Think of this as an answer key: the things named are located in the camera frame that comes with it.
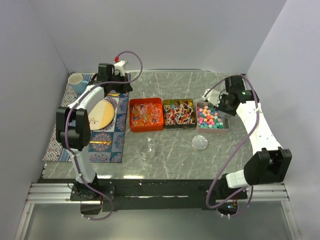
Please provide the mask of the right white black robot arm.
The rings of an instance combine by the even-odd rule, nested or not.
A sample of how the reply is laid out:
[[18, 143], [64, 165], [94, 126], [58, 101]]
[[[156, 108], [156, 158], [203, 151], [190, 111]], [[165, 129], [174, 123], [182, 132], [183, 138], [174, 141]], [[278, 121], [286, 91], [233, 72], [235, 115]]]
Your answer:
[[252, 89], [245, 87], [244, 75], [232, 75], [224, 80], [223, 94], [218, 110], [230, 116], [239, 116], [252, 147], [252, 157], [242, 170], [226, 174], [226, 182], [219, 186], [219, 194], [231, 199], [238, 188], [284, 181], [292, 153], [276, 140], [262, 111], [262, 105]]

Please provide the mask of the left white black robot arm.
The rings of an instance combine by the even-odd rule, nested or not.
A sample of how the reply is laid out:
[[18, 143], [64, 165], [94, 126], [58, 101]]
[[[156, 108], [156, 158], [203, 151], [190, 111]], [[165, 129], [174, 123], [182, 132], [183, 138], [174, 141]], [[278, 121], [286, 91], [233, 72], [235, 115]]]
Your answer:
[[125, 60], [115, 64], [100, 63], [84, 92], [69, 106], [56, 110], [56, 140], [67, 150], [76, 172], [74, 188], [88, 201], [106, 195], [99, 189], [99, 181], [89, 160], [91, 129], [89, 113], [110, 92], [126, 94], [133, 89], [128, 80]]

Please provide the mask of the orange candy box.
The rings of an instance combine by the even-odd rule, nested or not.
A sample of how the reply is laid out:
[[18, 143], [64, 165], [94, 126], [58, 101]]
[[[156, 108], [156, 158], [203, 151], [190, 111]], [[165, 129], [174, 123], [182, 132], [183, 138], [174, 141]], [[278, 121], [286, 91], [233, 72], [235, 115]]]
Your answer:
[[129, 101], [129, 128], [133, 133], [162, 131], [164, 112], [162, 99], [136, 98]]

